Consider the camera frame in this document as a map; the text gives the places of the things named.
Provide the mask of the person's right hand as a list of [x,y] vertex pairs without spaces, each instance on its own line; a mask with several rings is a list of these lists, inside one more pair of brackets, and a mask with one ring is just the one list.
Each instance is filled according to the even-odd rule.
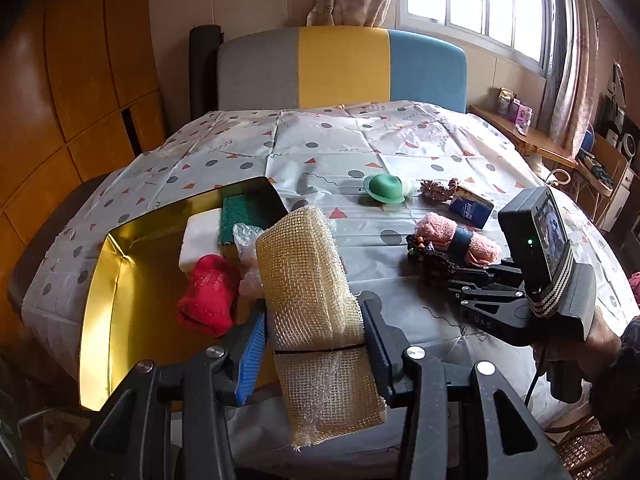
[[608,327],[600,308],[596,307],[585,341],[559,338],[549,340],[544,357],[544,369],[553,362],[575,361],[582,378],[586,382],[595,382],[613,364],[619,351],[620,337]]

